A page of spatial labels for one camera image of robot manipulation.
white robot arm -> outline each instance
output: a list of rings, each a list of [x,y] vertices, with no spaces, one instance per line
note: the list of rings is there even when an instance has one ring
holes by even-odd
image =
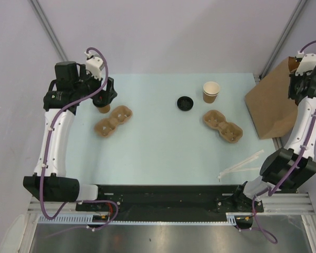
[[[316,141],[316,55],[301,55],[302,61],[291,74],[289,97],[298,104],[298,117],[284,148],[264,162],[260,176],[245,184],[243,197],[260,201],[278,189],[297,189],[316,173],[313,162]],[[265,189],[269,192],[259,194]]]
[[[56,80],[51,82],[44,97],[45,130],[41,152],[33,176],[25,177],[23,183],[24,187],[39,199],[40,184],[43,181],[44,201],[96,200],[98,196],[97,185],[81,184],[77,179],[66,178],[65,168],[68,135],[79,102],[83,97],[97,90],[100,91],[91,97],[97,107],[110,104],[117,96],[113,89],[112,78],[107,79],[106,90],[101,87],[103,60],[89,52],[85,55],[87,56],[85,65],[76,62],[61,62],[55,65]]]

purple cable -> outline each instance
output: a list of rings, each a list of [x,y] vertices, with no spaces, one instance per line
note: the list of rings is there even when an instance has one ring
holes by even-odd
[[[301,161],[303,154],[305,152],[305,147],[308,145],[309,143],[309,139],[310,136],[312,134],[312,131],[314,129],[314,125],[315,125],[315,121],[316,121],[316,110],[312,116],[312,120],[307,132],[307,136],[305,137],[304,143],[303,143],[303,147],[301,148],[301,151],[299,153],[299,156],[297,157],[296,161],[294,162],[294,164],[292,165],[292,167],[290,167],[290,169],[288,170],[288,172],[284,175],[284,177],[278,182],[278,184],[268,192],[268,196],[272,196],[278,189],[279,187],[283,184],[283,182],[285,182],[285,180],[290,176],[290,174],[294,171],[294,169],[296,169],[297,165],[299,164],[299,162]]]
[[[65,110],[67,110],[69,107],[72,107],[78,103],[81,103],[84,100],[87,100],[91,97],[93,97],[94,95],[98,94],[107,84],[107,79],[108,79],[108,67],[107,67],[107,62],[105,57],[103,56],[103,54],[96,48],[94,47],[89,47],[86,52],[88,53],[90,50],[94,50],[96,53],[98,53],[101,57],[101,59],[103,60],[104,66],[105,66],[105,79],[103,84],[101,85],[100,88],[98,88],[96,91],[94,91],[93,93],[89,94],[88,96],[85,96],[81,99],[78,99],[74,102],[71,102],[69,104],[67,104],[65,107],[63,107],[62,109],[60,109],[57,114],[55,115],[50,128],[54,129],[54,125],[56,123],[56,120],[58,119],[58,117],[61,115],[62,112],[64,112]],[[49,147],[50,147],[50,142],[51,142],[51,136],[52,136],[53,131],[49,130],[48,131],[48,135],[47,135],[47,140],[46,140],[46,146],[45,146],[45,150],[44,150],[44,156],[43,156],[43,164],[46,166],[47,165],[47,157],[48,157],[48,152],[49,152]],[[44,217],[46,217],[48,220],[53,220],[56,218],[56,216],[59,214],[59,212],[61,212],[62,208],[65,206],[65,204],[67,204],[67,202],[63,203],[60,208],[58,209],[58,211],[56,212],[56,214],[54,216],[49,216],[46,212],[45,206],[44,206],[44,200],[43,200],[43,184],[44,184],[44,176],[46,173],[46,167],[42,167],[41,170],[41,178],[40,178],[40,188],[39,188],[39,196],[40,196],[40,205],[41,205],[41,210],[42,210],[42,214],[44,215]]]
[[[305,46],[301,49],[300,53],[302,53],[303,50],[305,50],[308,46],[310,46],[310,45],[312,45],[312,44],[315,44],[315,43],[316,43],[316,40],[315,40],[315,41],[312,41],[312,42],[310,42],[310,43],[308,43],[307,45],[305,45]]]
[[[101,225],[98,228],[88,228],[88,229],[91,229],[91,230],[94,229],[94,231],[101,230],[101,229],[105,228],[110,222],[112,222],[116,218],[116,216],[118,215],[118,205],[115,202],[113,202],[113,201],[110,201],[110,200],[86,200],[86,201],[83,201],[83,203],[110,203],[110,204],[113,204],[116,207],[115,214],[105,224]],[[68,232],[70,230],[77,229],[77,228],[87,228],[87,227],[86,226],[75,226],[75,227],[67,228],[67,229],[61,230],[59,232],[52,233],[52,234],[46,236],[45,238],[49,238],[49,237],[52,237],[52,236],[57,236],[57,235],[60,235],[60,234],[62,234],[64,232]]]
[[[258,225],[258,228],[246,228],[246,229],[241,229],[239,228],[238,226],[236,226],[239,231],[260,231],[263,233],[264,237],[269,241],[271,242],[272,244],[278,244],[278,239],[276,238],[276,236],[274,234],[272,234],[271,232],[269,232],[268,230],[266,229],[263,229],[260,225],[260,222],[259,222],[259,219],[257,218],[256,216],[256,210],[255,210],[255,200],[258,196],[260,195],[263,195],[265,194],[267,191],[269,191],[268,188],[264,189],[263,191],[259,192],[258,194],[256,194],[253,198],[253,201],[252,201],[252,212],[253,212],[253,215],[254,215],[254,219],[256,221],[256,224]]]

purple cable tube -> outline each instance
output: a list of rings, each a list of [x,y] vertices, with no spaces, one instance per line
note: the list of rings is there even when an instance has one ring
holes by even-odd
[[[61,230],[61,231],[56,232],[56,233],[52,233],[52,234],[50,234],[48,236],[45,236],[44,238],[57,236],[57,235],[60,235],[60,234],[62,234],[64,232],[68,232],[68,231],[71,231],[71,230],[74,230],[74,229],[77,229],[77,228],[87,228],[87,229],[91,229],[93,232],[94,231],[98,231],[98,230],[101,230],[101,229],[105,228],[107,225],[109,225],[110,222],[112,222],[118,215],[118,210],[119,210],[118,209],[118,205],[114,201],[110,201],[110,200],[86,200],[86,201],[83,201],[83,203],[110,203],[110,204],[113,204],[116,207],[116,211],[115,211],[115,214],[113,215],[113,217],[110,220],[108,220],[105,224],[101,225],[100,227],[91,228],[89,226],[75,226],[75,227],[70,227],[70,228]]]
[[[257,198],[257,196],[260,196],[264,193],[266,193],[267,191],[269,191],[269,189],[264,189],[263,191],[259,192],[254,198],[253,198],[253,201],[252,201],[252,212],[253,212],[253,215],[254,215],[254,219],[256,221],[256,224],[258,225],[258,228],[246,228],[246,229],[241,229],[239,228],[238,226],[236,226],[238,229],[239,229],[239,232],[240,231],[260,231],[263,233],[264,237],[269,241],[271,242],[272,244],[278,244],[278,239],[276,238],[276,236],[274,234],[272,234],[271,232],[269,232],[268,230],[266,229],[263,229],[260,225],[260,222],[259,222],[259,219],[257,218],[256,216],[256,210],[255,210],[255,199]]]
[[[307,132],[307,136],[305,137],[304,143],[303,143],[303,147],[301,148],[301,151],[299,153],[299,156],[297,157],[296,161],[294,162],[294,164],[292,165],[292,167],[290,167],[290,169],[288,170],[288,172],[284,175],[284,177],[278,182],[278,184],[268,192],[268,196],[272,196],[278,189],[279,187],[283,184],[283,182],[285,182],[285,180],[290,176],[290,174],[294,171],[294,169],[297,167],[297,165],[299,164],[299,162],[301,161],[303,154],[305,152],[305,147],[308,145],[309,143],[309,139],[311,136],[311,133],[314,129],[314,125],[315,125],[315,121],[316,121],[316,110],[312,116],[312,120]]]
[[[308,43],[307,45],[305,45],[305,46],[301,49],[300,53],[302,53],[303,50],[305,50],[308,46],[310,46],[310,45],[312,45],[312,44],[315,44],[315,43],[316,43],[316,40],[315,40],[315,41],[312,41],[312,42],[310,42],[310,43]]]
[[[51,136],[52,136],[52,133],[53,133],[53,129],[54,129],[54,125],[56,123],[56,120],[58,119],[58,117],[60,116],[60,114],[62,112],[64,112],[65,110],[67,110],[68,108],[78,104],[78,103],[81,103],[82,101],[84,100],[87,100],[91,97],[93,97],[94,95],[98,94],[107,84],[107,79],[108,79],[108,67],[107,67],[107,62],[106,62],[106,59],[105,57],[103,56],[103,54],[97,50],[96,48],[94,47],[89,47],[86,52],[88,53],[90,50],[94,50],[96,53],[98,53],[101,57],[101,59],[103,60],[103,63],[104,63],[104,66],[105,66],[105,79],[104,79],[104,82],[103,84],[101,85],[100,88],[98,88],[96,91],[94,91],[93,93],[89,94],[88,96],[85,96],[81,99],[78,99],[74,102],[71,102],[69,104],[67,104],[65,107],[63,107],[62,109],[60,109],[58,111],[58,113],[55,115],[51,125],[50,125],[50,129],[48,131],[48,135],[47,135],[47,140],[46,140],[46,146],[45,146],[45,150],[44,150],[44,156],[43,156],[43,164],[45,165],[44,167],[42,167],[42,170],[41,170],[41,178],[40,178],[40,188],[39,188],[39,196],[40,196],[40,205],[41,205],[41,210],[42,210],[42,214],[44,215],[44,217],[46,217],[48,220],[53,220],[56,218],[56,216],[59,214],[59,212],[61,212],[62,208],[65,206],[65,204],[67,204],[67,202],[63,203],[60,208],[58,209],[58,211],[55,213],[54,216],[49,216],[46,212],[46,209],[45,209],[45,206],[44,206],[44,200],[43,200],[43,184],[44,184],[44,175],[46,173],[46,165],[47,165],[47,157],[48,157],[48,152],[49,152],[49,147],[50,147],[50,142],[51,142]]]

